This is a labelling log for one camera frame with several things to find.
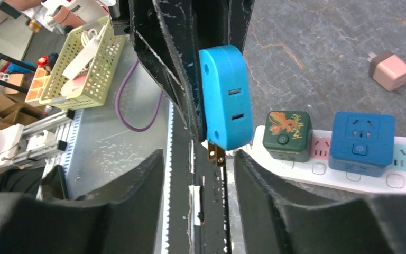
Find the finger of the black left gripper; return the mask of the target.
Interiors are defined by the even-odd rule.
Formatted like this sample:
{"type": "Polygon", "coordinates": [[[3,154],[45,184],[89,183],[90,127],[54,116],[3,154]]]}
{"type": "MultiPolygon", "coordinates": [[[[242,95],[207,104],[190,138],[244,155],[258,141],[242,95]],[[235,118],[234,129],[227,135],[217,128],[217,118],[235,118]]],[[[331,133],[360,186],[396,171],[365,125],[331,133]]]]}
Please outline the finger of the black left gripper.
{"type": "Polygon", "coordinates": [[[255,0],[228,1],[228,43],[244,50],[255,0]]]}
{"type": "Polygon", "coordinates": [[[196,141],[206,139],[192,1],[130,1],[132,44],[141,65],[172,100],[196,141]]]}

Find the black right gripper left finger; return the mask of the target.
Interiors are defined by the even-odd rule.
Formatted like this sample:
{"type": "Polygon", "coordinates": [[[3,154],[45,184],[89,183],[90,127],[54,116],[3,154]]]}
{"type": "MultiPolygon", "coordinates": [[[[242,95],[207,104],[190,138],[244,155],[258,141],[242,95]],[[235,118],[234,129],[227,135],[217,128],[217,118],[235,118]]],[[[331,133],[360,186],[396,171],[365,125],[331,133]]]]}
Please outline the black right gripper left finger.
{"type": "Polygon", "coordinates": [[[0,193],[0,253],[153,253],[163,151],[74,201],[0,193]]]}

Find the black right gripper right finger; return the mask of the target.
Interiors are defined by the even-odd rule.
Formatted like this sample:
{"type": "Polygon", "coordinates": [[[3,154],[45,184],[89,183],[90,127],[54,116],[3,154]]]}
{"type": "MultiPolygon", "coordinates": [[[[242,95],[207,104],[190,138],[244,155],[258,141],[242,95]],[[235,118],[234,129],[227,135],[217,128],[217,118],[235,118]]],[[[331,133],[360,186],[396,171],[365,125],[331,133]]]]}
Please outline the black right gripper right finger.
{"type": "Polygon", "coordinates": [[[406,253],[406,195],[335,201],[234,159],[247,253],[406,253]]]}

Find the white multicolour power strip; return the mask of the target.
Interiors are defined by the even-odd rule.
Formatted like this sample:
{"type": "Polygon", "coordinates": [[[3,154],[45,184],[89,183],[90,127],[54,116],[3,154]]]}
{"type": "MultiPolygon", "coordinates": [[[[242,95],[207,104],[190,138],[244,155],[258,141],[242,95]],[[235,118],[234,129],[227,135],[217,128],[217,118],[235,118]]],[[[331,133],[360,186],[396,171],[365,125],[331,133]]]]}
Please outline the white multicolour power strip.
{"type": "Polygon", "coordinates": [[[331,169],[328,166],[330,131],[314,130],[315,155],[305,163],[274,159],[263,146],[265,127],[256,128],[252,145],[245,149],[262,167],[286,180],[355,193],[406,194],[406,138],[395,137],[393,161],[381,177],[331,169]]]}

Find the light blue adapter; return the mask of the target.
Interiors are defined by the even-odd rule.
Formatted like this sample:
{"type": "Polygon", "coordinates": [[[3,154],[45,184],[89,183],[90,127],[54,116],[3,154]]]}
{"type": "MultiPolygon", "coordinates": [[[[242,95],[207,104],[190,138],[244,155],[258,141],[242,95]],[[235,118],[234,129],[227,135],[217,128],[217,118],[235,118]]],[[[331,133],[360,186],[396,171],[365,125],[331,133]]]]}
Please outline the light blue adapter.
{"type": "Polygon", "coordinates": [[[208,159],[226,165],[226,152],[247,145],[254,127],[247,65],[233,45],[199,50],[208,159]]]}

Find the dark green socket cube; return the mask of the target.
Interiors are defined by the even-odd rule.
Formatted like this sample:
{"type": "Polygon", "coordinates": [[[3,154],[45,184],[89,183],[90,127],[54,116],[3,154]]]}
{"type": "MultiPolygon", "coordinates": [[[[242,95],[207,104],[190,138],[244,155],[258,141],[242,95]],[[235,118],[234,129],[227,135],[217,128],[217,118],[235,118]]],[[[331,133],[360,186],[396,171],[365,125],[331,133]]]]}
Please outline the dark green socket cube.
{"type": "Polygon", "coordinates": [[[274,159],[307,162],[311,154],[312,123],[305,111],[271,111],[262,144],[274,159]]]}

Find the blue cube socket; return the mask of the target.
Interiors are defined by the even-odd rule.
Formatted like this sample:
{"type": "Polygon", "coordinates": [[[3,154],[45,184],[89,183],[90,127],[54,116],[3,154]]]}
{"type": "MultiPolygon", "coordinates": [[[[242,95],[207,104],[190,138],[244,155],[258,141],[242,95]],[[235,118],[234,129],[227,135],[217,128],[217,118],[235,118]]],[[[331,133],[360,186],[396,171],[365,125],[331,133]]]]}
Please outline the blue cube socket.
{"type": "Polygon", "coordinates": [[[329,167],[381,177],[393,161],[395,127],[393,115],[337,112],[331,133],[329,167]]]}

